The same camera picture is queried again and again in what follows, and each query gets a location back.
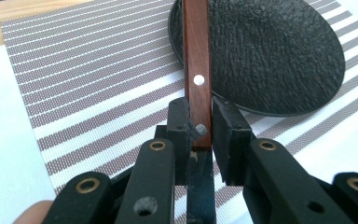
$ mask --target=black plastic part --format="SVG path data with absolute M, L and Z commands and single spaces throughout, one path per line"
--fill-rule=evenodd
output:
M 263 207 L 249 201 L 257 199 L 252 192 L 245 197 L 254 223 L 352 223 L 280 143 L 256 139 L 245 157 L 271 205 L 269 215 L 260 213 Z
M 216 223 L 212 151 L 191 152 L 186 214 L 187 223 Z
M 118 209 L 121 206 L 123 201 L 124 192 L 126 191 L 127 185 L 130 180 L 132 172 L 132 167 L 125 170 L 121 174 L 113 177 L 110 180 L 111 189 L 112 189 L 112 200 L 113 205 L 111 206 L 111 210 L 109 212 L 109 220 L 115 220 L 117 216 Z
M 173 223 L 173 203 L 173 143 L 162 138 L 146 141 L 133 166 L 115 223 Z
M 268 116 L 312 112 L 329 102 L 345 73 L 330 25 L 303 0 L 210 0 L 213 93 Z M 169 35 L 183 62 L 181 1 Z
M 154 138 L 167 138 L 167 125 L 156 125 Z
M 246 167 L 243 149 L 255 139 L 252 128 L 231 102 L 213 98 L 213 152 L 223 181 L 243 186 Z
M 167 139 L 175 145 L 175 185 L 186 185 L 190 151 L 189 113 L 186 98 L 170 102 L 167 119 Z
M 342 173 L 335 176 L 330 195 L 344 212 L 358 223 L 358 174 Z
M 101 173 L 87 172 L 74 177 L 54 200 L 43 223 L 106 223 L 114 202 L 110 187 L 109 177 Z

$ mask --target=wooden knife handle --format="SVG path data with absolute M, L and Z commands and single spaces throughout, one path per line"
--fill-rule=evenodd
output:
M 212 148 L 212 81 L 209 48 L 209 1 L 183 0 L 183 46 L 185 95 L 190 119 L 206 134 L 193 143 L 193 150 Z

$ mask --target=striped placemat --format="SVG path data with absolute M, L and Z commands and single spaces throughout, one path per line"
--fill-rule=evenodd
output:
M 34 134 L 58 193 L 75 175 L 111 177 L 133 165 L 139 146 L 165 124 L 184 74 L 168 38 L 173 0 L 93 1 L 2 22 L 7 52 Z M 321 110 L 294 118 L 247 112 L 258 137 L 296 154 L 358 112 L 358 19 L 334 0 L 307 1 L 329 22 L 344 50 L 346 75 Z M 241 188 L 221 183 L 218 223 L 249 220 Z M 175 192 L 175 220 L 186 220 L 186 190 Z

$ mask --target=black plate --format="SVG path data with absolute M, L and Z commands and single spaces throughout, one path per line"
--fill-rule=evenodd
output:
M 182 1 L 169 18 L 183 63 Z M 312 112 L 337 93 L 345 73 L 330 25 L 301 0 L 210 0 L 213 93 L 268 116 Z

